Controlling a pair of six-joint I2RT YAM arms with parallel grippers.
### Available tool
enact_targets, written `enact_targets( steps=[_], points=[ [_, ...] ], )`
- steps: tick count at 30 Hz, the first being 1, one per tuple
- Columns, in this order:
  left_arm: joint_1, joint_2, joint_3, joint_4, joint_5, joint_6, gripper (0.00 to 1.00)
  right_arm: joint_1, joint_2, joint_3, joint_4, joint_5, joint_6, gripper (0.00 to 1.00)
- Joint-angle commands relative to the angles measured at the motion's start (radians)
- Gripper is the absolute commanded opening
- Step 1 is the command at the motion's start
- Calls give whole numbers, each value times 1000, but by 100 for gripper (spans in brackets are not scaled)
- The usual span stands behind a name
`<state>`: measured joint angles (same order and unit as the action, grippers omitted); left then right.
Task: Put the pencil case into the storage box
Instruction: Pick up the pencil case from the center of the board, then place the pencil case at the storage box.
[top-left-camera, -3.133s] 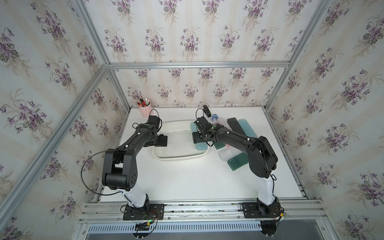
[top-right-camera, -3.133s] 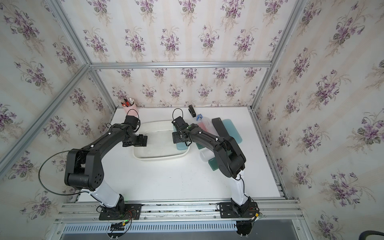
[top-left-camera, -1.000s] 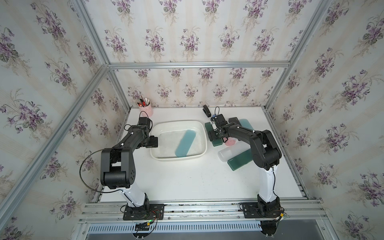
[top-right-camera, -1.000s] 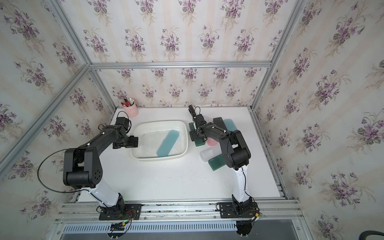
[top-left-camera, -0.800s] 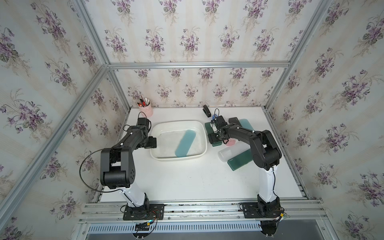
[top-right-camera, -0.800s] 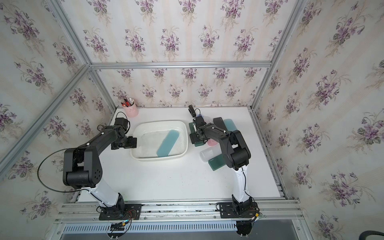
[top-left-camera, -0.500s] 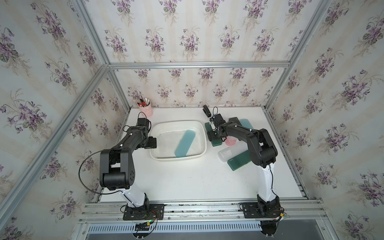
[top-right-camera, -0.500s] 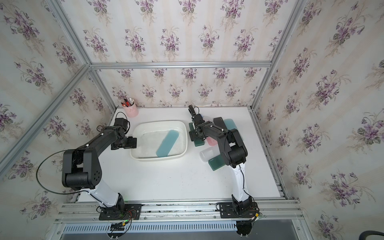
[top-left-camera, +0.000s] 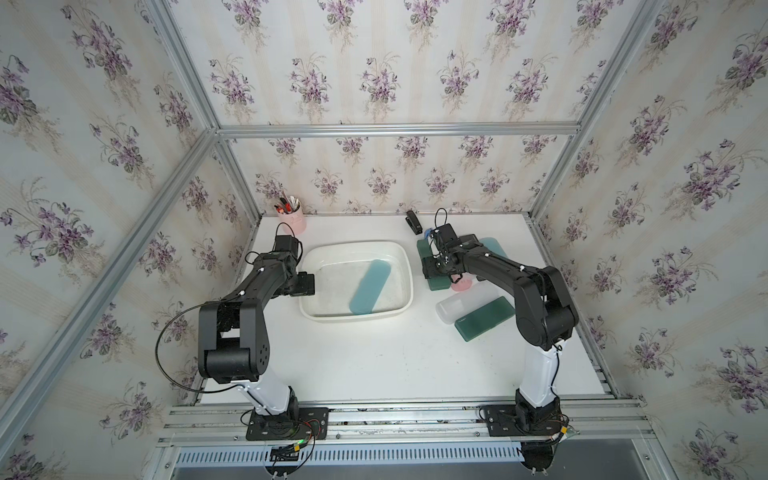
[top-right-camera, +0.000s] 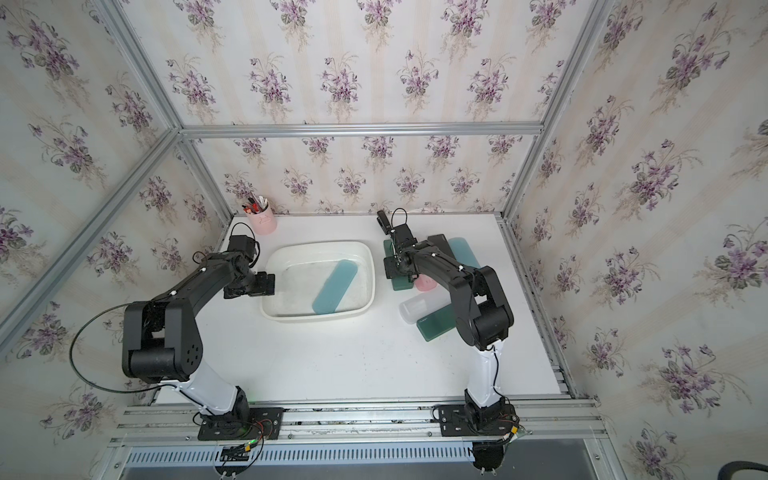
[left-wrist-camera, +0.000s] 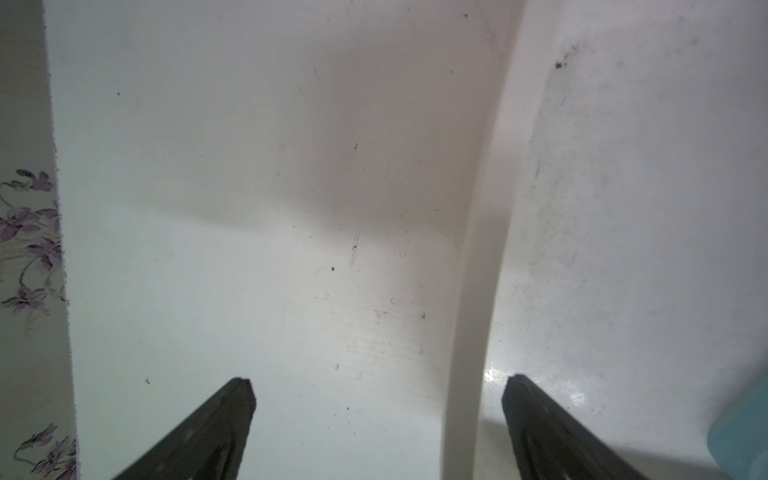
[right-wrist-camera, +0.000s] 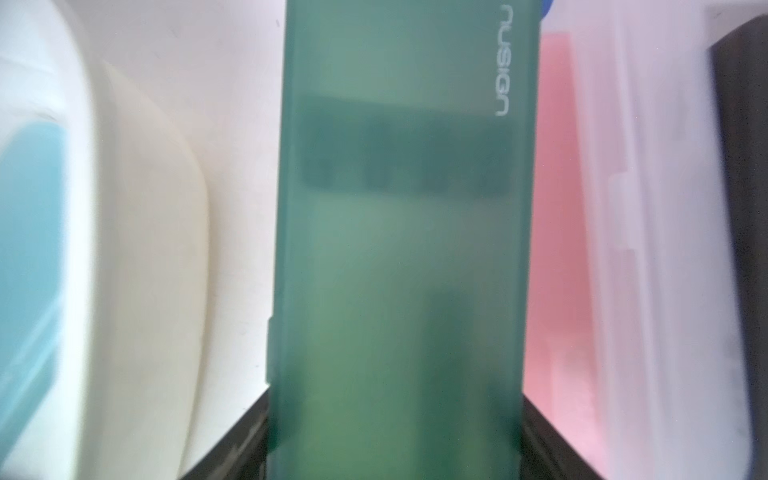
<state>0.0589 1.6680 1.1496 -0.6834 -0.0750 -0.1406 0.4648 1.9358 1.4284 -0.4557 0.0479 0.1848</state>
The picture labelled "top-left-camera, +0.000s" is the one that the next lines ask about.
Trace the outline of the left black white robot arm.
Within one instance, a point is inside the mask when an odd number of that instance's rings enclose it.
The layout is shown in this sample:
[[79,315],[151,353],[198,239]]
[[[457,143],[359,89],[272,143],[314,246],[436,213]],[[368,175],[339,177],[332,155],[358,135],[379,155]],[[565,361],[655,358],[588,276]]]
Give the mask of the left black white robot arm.
[[273,248],[259,253],[237,287],[199,310],[200,375],[239,392],[263,417],[299,418],[292,387],[270,367],[270,341],[265,320],[268,303],[282,296],[315,293],[315,279],[298,269],[303,245],[292,235],[275,237]]

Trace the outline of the pink pencil case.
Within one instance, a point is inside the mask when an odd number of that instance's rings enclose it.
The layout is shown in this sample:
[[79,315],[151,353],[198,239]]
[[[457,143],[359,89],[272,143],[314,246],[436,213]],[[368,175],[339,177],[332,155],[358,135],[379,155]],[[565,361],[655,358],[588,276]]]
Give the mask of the pink pencil case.
[[451,289],[455,292],[463,292],[469,290],[473,285],[473,277],[453,275],[451,277]]

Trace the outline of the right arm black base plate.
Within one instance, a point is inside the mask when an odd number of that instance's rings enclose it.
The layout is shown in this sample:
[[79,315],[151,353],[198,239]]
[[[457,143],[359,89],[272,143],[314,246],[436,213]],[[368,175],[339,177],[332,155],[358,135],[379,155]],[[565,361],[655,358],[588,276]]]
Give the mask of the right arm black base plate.
[[544,407],[486,405],[480,408],[479,414],[491,437],[557,437],[569,425],[569,418],[557,402]]

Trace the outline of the white plastic storage box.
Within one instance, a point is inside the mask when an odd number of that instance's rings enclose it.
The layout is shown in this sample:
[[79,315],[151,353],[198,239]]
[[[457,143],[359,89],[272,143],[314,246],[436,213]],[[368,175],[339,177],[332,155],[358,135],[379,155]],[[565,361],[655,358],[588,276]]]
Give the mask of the white plastic storage box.
[[[390,264],[391,273],[372,313],[354,315],[349,303],[374,260]],[[319,246],[309,251],[302,269],[315,275],[316,292],[299,300],[301,313],[320,323],[377,320],[396,316],[414,300],[411,264],[405,249],[393,241],[363,241]]]

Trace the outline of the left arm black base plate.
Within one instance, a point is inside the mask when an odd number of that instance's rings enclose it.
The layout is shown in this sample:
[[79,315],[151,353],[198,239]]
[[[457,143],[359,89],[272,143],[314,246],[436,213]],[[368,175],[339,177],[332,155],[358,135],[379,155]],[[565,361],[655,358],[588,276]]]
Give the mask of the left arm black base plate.
[[247,441],[324,440],[329,423],[328,408],[304,408],[298,410],[298,417],[291,419],[287,413],[261,415],[255,410],[249,412],[246,423]]

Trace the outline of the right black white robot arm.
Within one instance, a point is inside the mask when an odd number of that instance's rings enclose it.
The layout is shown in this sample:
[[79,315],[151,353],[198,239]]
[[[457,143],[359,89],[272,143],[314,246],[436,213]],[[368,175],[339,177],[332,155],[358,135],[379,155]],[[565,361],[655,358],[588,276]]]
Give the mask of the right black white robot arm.
[[449,223],[433,229],[429,238],[433,253],[422,260],[427,279],[471,274],[514,298],[516,326],[529,346],[523,380],[515,392],[512,418],[517,427],[529,433],[561,420],[555,381],[562,370],[561,351],[579,323],[561,272],[498,255],[473,234],[457,235]]

